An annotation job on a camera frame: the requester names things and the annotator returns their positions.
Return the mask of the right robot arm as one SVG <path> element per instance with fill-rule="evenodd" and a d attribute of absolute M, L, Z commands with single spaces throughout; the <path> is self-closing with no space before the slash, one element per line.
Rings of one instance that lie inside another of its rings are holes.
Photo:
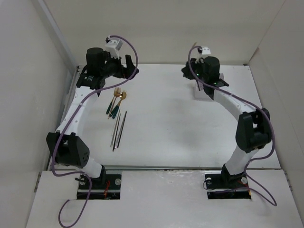
<path fill-rule="evenodd" d="M 237 121 L 236 149 L 223 165 L 220 182 L 231 187 L 244 176 L 244 169 L 251 158 L 272 140 L 267 109 L 256 108 L 244 99 L 237 99 L 230 86 L 220 77 L 220 63 L 216 57 L 199 60 L 191 58 L 181 70 L 189 80 L 200 82 L 203 92 L 222 105 Z"/>

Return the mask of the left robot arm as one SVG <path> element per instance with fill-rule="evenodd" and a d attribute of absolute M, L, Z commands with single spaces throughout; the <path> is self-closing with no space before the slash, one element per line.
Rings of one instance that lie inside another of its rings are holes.
<path fill-rule="evenodd" d="M 86 65 L 76 83 L 74 98 L 66 116 L 56 131 L 49 132 L 46 138 L 52 167 L 55 164 L 72 166 L 76 173 L 90 177 L 90 183 L 98 189 L 106 184 L 104 167 L 91 158 L 81 135 L 91 108 L 101 92 L 107 89 L 105 80 L 113 76 L 128 81 L 138 74 L 138 63 L 133 62 L 130 55 L 125 55 L 125 62 L 123 65 L 120 57 L 111 56 L 110 50 L 98 47 L 88 49 Z"/>

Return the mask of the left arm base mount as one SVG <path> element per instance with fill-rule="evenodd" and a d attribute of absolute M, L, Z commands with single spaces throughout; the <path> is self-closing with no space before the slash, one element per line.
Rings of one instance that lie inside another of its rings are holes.
<path fill-rule="evenodd" d="M 81 174 L 79 178 L 75 178 L 78 182 L 76 198 L 85 200 L 89 192 L 89 180 Z M 107 173 L 102 168 L 100 177 L 91 178 L 92 187 L 89 193 L 89 200 L 119 200 L 121 192 L 122 175 L 118 172 Z"/>

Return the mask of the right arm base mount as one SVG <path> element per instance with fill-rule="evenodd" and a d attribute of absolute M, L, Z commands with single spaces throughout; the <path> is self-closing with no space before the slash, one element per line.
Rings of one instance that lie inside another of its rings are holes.
<path fill-rule="evenodd" d="M 203 187 L 209 200 L 251 199 L 247 178 L 243 175 L 236 179 L 225 179 L 220 173 L 207 173 Z"/>

